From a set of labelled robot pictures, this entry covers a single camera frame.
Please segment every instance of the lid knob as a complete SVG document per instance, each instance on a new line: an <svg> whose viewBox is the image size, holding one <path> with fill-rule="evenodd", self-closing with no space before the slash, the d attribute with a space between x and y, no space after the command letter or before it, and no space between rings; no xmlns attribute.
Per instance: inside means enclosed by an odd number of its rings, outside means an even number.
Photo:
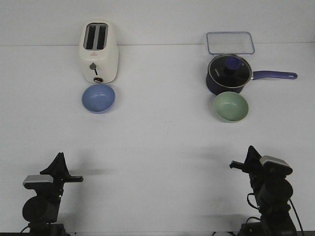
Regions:
<svg viewBox="0 0 315 236"><path fill-rule="evenodd" d="M237 70L240 68L242 62L238 57L228 57L225 61L225 66L230 70Z"/></svg>

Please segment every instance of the white table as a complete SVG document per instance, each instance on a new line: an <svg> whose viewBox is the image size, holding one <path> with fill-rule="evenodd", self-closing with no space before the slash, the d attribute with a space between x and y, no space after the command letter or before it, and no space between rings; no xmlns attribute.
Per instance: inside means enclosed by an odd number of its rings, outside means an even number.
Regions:
<svg viewBox="0 0 315 236"><path fill-rule="evenodd" d="M239 230L259 216L246 202L247 174L231 170L249 145L285 160L304 230L315 230L315 43L256 44L253 70L297 80L251 81L250 112L225 123L205 85L204 45L120 46L110 85L114 107L89 113L76 46L0 47L0 232L26 226L27 175L59 151L72 175L59 222L68 232L209 232ZM291 217L298 228L293 211Z"/></svg>

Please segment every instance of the pan handle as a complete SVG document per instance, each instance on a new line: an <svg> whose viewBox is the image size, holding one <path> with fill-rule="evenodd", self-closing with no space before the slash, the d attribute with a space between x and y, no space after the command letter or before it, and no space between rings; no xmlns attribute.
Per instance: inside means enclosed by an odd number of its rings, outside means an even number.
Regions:
<svg viewBox="0 0 315 236"><path fill-rule="evenodd" d="M293 72L281 72L281 71L271 71L271 70L260 70L253 72L253 80L260 78L281 78L281 79L296 79L297 74Z"/></svg>

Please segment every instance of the blue bowl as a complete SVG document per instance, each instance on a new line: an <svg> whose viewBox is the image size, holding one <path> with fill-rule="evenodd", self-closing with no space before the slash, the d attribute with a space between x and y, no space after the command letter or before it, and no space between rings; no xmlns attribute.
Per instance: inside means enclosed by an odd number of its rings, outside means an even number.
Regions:
<svg viewBox="0 0 315 236"><path fill-rule="evenodd" d="M96 84L88 87L82 95L83 106L93 113L105 113L114 104L114 90L104 84Z"/></svg>

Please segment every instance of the pot lid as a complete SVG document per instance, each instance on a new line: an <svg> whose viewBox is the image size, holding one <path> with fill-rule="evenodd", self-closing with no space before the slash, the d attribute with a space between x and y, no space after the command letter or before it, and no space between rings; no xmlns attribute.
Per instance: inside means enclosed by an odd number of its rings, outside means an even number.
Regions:
<svg viewBox="0 0 315 236"><path fill-rule="evenodd" d="M249 32L209 32L208 52L211 55L238 54L252 55L255 52L252 35Z"/></svg>
<svg viewBox="0 0 315 236"><path fill-rule="evenodd" d="M252 78L248 62L233 54L220 55L212 59L208 66L210 77L226 88L239 88Z"/></svg>

